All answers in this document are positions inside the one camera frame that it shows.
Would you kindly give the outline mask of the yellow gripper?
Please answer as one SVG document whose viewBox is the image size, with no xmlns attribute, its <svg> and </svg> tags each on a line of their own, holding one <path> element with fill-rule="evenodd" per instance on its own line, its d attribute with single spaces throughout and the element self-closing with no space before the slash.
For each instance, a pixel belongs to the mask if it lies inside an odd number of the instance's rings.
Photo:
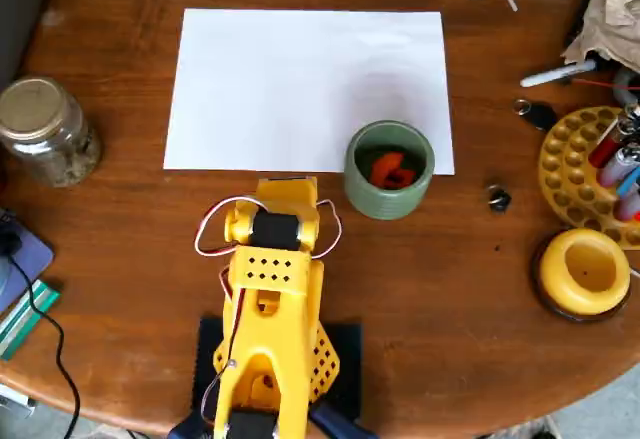
<svg viewBox="0 0 640 439">
<path fill-rule="evenodd" d="M 268 210 L 316 209 L 317 179 L 313 176 L 260 179 L 254 197 Z"/>
</svg>

